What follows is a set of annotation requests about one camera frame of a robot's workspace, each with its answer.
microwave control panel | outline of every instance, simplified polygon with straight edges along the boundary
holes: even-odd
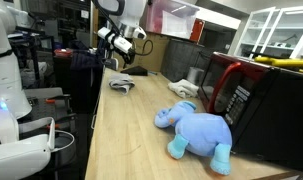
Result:
[[[225,119],[229,125],[233,125],[237,122],[249,96],[249,91],[245,90],[241,86],[237,87],[226,109],[227,113],[225,114]]]

wooden table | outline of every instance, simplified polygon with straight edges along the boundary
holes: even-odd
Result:
[[[231,156],[229,176],[219,176],[209,168],[210,158],[186,152],[180,160],[169,156],[166,147],[173,139],[174,128],[159,129],[154,125],[158,110],[183,100],[167,87],[161,74],[132,76],[135,87],[122,95],[108,85],[106,69],[95,130],[87,166],[87,180],[179,180],[179,179],[254,179],[287,172],[264,161]],[[204,112],[197,98],[187,99]]]

box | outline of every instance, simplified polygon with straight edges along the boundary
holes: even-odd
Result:
[[[180,0],[154,0],[147,9],[146,31],[190,39],[199,10]]]
[[[127,68],[134,67],[134,66],[141,66],[149,71],[156,71],[160,72],[161,64],[163,60],[163,56],[166,50],[166,46],[169,43],[169,37],[154,33],[147,33],[147,39],[153,42],[153,51],[151,54],[147,56],[135,56],[135,60],[132,65],[128,65]],[[136,39],[136,52],[142,53],[143,45],[146,40]],[[147,43],[145,46],[145,53],[149,52],[150,44]],[[122,68],[124,61],[123,58],[118,54],[114,53],[114,57],[119,61],[119,67]]]

red microwave frame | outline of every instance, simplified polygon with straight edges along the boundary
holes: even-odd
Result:
[[[201,86],[199,88],[199,97],[201,99],[201,102],[205,108],[205,110],[208,113],[216,114],[214,110],[214,104],[215,100],[217,98],[217,95],[219,94],[219,91],[223,87],[225,81],[228,79],[229,75],[232,72],[240,71],[244,76],[252,79],[255,83],[257,83],[264,74],[268,71],[268,66],[264,66],[262,64],[255,63],[250,60],[241,59],[238,57],[228,56],[222,53],[213,53],[213,55],[210,58],[210,64],[207,68],[207,71],[210,70],[210,67],[212,63],[219,63],[221,65],[226,65],[226,70],[223,72],[222,76],[218,79],[211,99],[207,99],[207,96],[204,93],[204,90],[202,88],[202,85],[204,83],[206,75],[203,77]]]

orange object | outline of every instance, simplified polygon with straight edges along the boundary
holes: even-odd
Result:
[[[174,123],[174,119],[170,119],[170,124],[173,124]]]
[[[55,103],[55,100],[54,99],[46,99],[45,102],[48,103],[48,104],[53,104],[53,103]]]
[[[55,125],[54,125],[54,128],[55,128],[55,129],[59,129],[59,128],[60,128],[59,124],[55,124]]]
[[[54,50],[54,53],[58,57],[71,57],[72,55],[72,51],[66,49],[56,49]]]
[[[199,40],[201,38],[202,31],[203,31],[203,27],[204,27],[204,22],[202,20],[196,19],[194,21],[192,33],[191,33],[191,36],[190,36],[191,41],[199,42]]]

